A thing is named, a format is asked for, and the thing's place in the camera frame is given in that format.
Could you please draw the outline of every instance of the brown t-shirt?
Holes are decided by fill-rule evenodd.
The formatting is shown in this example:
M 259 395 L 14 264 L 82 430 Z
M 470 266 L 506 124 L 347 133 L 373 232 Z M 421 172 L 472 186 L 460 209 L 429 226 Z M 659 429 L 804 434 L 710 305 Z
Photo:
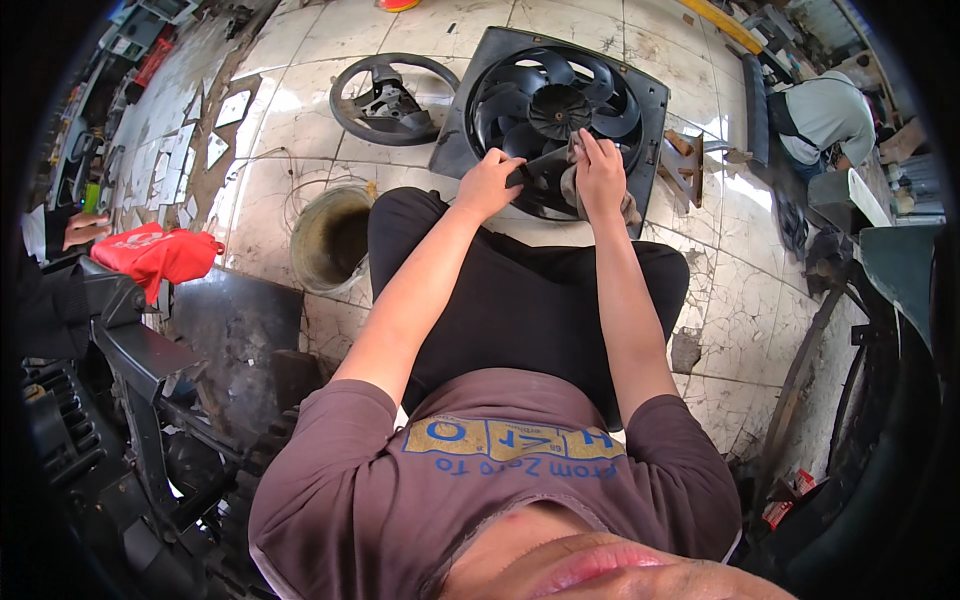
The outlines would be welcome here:
M 547 500 L 598 531 L 721 560 L 739 530 L 730 472 L 676 396 L 641 405 L 626 449 L 573 385 L 485 369 L 394 431 L 382 390 L 341 380 L 300 408 L 250 516 L 251 554 L 284 598 L 431 598 L 503 513 Z

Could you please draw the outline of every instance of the red bag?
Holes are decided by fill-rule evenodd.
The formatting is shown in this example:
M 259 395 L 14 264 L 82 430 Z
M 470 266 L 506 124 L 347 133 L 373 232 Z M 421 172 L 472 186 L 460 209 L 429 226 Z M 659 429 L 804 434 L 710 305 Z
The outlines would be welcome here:
M 146 290 L 147 302 L 153 304 L 160 294 L 161 279 L 171 283 L 199 279 L 209 273 L 213 258 L 226 249 L 209 233 L 186 229 L 167 233 L 159 223 L 148 223 L 97 242 L 90 258 L 133 277 Z

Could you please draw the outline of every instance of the hand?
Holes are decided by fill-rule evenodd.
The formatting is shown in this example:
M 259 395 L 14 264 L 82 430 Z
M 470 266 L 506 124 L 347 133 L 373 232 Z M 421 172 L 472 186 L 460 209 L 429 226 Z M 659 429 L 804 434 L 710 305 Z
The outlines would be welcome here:
M 597 141 L 585 129 L 580 130 L 580 137 L 584 140 L 584 148 L 576 149 L 577 191 L 584 201 L 590 222 L 622 217 L 620 205 L 627 193 L 623 155 L 609 139 Z
M 480 223 L 520 195 L 523 185 L 507 188 L 507 176 L 526 162 L 526 158 L 510 158 L 498 148 L 490 148 L 475 167 L 460 181 L 454 206 L 473 214 Z
M 95 215 L 89 212 L 78 212 L 66 222 L 66 232 L 63 234 L 63 251 L 77 244 L 85 244 L 101 235 L 109 235 L 113 230 L 111 225 L 96 226 L 97 223 L 106 223 L 110 220 L 109 214 Z

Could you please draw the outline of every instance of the lips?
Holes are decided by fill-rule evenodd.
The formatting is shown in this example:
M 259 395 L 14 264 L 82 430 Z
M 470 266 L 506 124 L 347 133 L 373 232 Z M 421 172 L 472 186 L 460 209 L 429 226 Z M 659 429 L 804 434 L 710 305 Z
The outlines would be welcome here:
M 584 581 L 600 577 L 624 566 L 663 566 L 672 564 L 653 548 L 630 541 L 594 546 L 560 561 L 550 573 L 532 589 L 530 598 L 572 588 Z

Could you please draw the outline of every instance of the bucket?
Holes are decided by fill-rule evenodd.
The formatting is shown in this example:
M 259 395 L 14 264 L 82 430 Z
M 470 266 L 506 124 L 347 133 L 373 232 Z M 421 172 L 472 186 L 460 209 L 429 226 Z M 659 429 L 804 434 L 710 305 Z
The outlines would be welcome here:
M 367 221 L 373 198 L 357 185 L 326 190 L 303 209 L 290 236 L 290 261 L 307 292 L 345 292 L 368 269 Z

